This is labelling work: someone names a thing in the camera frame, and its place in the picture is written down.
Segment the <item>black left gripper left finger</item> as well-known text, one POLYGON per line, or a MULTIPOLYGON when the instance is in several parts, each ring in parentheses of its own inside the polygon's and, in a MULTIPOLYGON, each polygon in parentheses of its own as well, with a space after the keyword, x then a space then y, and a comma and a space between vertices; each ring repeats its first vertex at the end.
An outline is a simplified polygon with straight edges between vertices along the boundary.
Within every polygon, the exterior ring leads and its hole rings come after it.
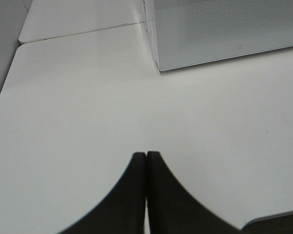
POLYGON ((107 196, 62 234, 143 234, 146 208, 146 154, 136 152, 107 196))

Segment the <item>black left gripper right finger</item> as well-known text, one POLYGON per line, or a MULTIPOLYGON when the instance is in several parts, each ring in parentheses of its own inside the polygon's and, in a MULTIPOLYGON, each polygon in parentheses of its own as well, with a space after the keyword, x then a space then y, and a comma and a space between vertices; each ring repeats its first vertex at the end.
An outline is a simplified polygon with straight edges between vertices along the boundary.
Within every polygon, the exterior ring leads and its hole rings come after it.
POLYGON ((187 192, 159 152, 148 152, 146 171, 147 209, 152 234, 240 233, 187 192))

